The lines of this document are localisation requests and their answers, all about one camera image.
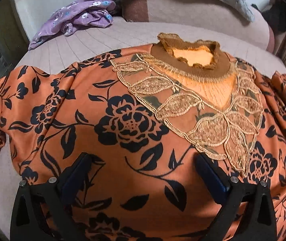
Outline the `black cloth item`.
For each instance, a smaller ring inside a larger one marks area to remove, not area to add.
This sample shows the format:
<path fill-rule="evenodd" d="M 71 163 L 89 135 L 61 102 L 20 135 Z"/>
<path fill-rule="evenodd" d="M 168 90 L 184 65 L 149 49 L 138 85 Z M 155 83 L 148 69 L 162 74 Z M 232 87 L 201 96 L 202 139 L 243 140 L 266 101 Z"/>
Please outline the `black cloth item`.
<path fill-rule="evenodd" d="M 274 33 L 286 31 L 286 3 L 284 0 L 270 0 L 268 5 L 260 10 L 256 4 L 251 4 L 258 10 Z"/>

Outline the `pink brown folded blanket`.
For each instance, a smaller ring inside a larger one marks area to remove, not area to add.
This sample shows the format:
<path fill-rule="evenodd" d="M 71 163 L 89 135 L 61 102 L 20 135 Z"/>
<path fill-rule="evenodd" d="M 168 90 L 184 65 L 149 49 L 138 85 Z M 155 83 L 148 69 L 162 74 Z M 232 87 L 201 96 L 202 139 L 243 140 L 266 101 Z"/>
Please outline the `pink brown folded blanket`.
<path fill-rule="evenodd" d="M 220 32 L 268 52 L 274 50 L 274 33 L 261 13 L 252 8 L 253 22 L 216 0 L 121 0 L 128 22 L 163 22 Z"/>

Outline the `dark wooden glass cabinet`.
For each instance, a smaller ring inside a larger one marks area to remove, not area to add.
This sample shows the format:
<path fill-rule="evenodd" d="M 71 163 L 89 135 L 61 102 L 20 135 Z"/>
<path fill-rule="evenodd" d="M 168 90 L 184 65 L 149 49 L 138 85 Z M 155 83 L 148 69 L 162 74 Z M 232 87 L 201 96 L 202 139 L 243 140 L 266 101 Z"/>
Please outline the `dark wooden glass cabinet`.
<path fill-rule="evenodd" d="M 13 70 L 27 53 L 29 40 L 14 0 L 0 1 L 0 78 Z"/>

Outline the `purple floral garment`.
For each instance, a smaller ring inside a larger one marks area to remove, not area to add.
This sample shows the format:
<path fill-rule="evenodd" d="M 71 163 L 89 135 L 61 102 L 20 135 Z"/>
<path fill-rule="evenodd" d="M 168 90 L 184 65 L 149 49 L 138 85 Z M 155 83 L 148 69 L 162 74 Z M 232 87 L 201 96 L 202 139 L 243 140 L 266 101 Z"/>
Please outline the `purple floral garment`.
<path fill-rule="evenodd" d="M 113 23 L 111 13 L 115 8 L 113 0 L 76 0 L 52 14 L 31 39 L 28 50 L 58 34 L 69 37 L 85 27 L 106 28 Z"/>

